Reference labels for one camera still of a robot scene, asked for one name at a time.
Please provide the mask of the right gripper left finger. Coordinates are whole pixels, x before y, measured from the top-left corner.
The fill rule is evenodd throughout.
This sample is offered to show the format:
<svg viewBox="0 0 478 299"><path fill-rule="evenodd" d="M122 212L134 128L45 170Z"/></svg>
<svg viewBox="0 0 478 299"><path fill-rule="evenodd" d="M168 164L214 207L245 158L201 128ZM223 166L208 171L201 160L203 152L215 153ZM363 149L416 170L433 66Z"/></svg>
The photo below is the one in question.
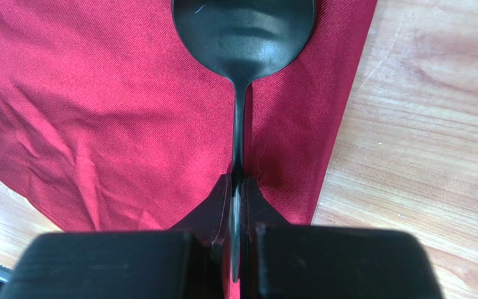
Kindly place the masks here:
<svg viewBox="0 0 478 299"><path fill-rule="evenodd" d="M167 230L49 233L22 254L1 298L229 298L231 182Z"/></svg>

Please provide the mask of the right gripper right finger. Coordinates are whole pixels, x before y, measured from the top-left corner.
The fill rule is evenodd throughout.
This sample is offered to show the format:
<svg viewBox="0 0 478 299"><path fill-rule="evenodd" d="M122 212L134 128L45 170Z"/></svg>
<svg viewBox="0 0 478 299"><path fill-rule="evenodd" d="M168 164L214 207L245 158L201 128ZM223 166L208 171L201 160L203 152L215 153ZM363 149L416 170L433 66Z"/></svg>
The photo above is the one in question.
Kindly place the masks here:
<svg viewBox="0 0 478 299"><path fill-rule="evenodd" d="M296 225L244 180L242 298L441 298L418 240L398 230Z"/></svg>

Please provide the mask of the dark red cloth napkin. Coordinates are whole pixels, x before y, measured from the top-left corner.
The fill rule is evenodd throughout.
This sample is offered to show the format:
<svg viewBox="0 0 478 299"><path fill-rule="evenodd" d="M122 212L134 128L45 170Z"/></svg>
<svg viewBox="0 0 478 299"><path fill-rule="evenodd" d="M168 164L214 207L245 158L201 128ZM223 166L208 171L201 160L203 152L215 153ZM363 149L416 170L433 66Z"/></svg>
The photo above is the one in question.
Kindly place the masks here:
<svg viewBox="0 0 478 299"><path fill-rule="evenodd" d="M65 232L168 229L232 168L232 83L179 1L0 1L0 180ZM376 1L316 1L304 50L245 89L245 169L292 224L316 209Z"/></svg>

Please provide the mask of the black spoon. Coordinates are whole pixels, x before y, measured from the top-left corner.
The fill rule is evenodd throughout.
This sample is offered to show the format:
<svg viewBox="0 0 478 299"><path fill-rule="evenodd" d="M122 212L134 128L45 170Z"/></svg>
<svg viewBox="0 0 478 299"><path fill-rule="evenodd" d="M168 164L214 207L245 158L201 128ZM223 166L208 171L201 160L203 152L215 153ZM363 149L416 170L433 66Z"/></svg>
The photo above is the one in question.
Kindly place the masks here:
<svg viewBox="0 0 478 299"><path fill-rule="evenodd" d="M231 81L235 90L228 264L236 283L244 238L240 226L246 93L255 80L281 71L303 50L316 21L316 2L173 1L172 17L190 55L206 69Z"/></svg>

